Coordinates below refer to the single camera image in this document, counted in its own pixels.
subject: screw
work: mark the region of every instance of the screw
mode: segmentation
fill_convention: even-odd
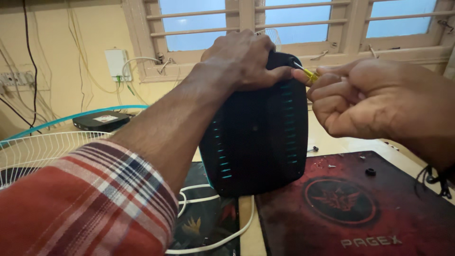
[[[311,151],[318,152],[319,148],[314,146],[313,149],[307,150],[307,152],[311,152]]]

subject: red plaid shirt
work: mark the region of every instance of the red plaid shirt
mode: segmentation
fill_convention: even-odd
[[[163,255],[176,197],[137,154],[87,144],[0,192],[2,255]]]

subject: wall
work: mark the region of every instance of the wall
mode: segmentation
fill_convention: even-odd
[[[82,91],[85,93],[84,110],[119,105],[116,94],[109,94],[97,88],[90,81],[81,62],[79,52],[68,28],[68,5],[62,0],[27,1],[30,29],[30,47],[38,66],[39,87],[50,88],[40,91],[55,117],[64,117],[81,111]],[[131,45],[125,16],[120,0],[81,0],[71,1],[76,14],[78,32],[88,59],[90,72],[106,90],[114,91],[115,82],[109,76],[104,50],[114,47],[126,49],[129,58],[135,57]],[[30,58],[25,43],[25,23],[20,1],[10,0],[0,4],[0,49],[5,52],[10,63],[19,71],[31,71]],[[440,74],[445,63],[429,64],[427,68]],[[0,59],[0,72],[8,72]],[[153,103],[172,89],[173,82],[148,83],[140,85],[137,70],[133,72],[133,84],[148,103]],[[15,93],[9,93],[10,101],[19,107]],[[32,107],[30,91],[21,92],[24,101]],[[120,93],[123,104],[137,104],[128,89]],[[30,112],[19,108],[31,117]],[[40,113],[51,118],[51,111]],[[28,126],[8,107],[0,102],[0,139],[20,132]]]

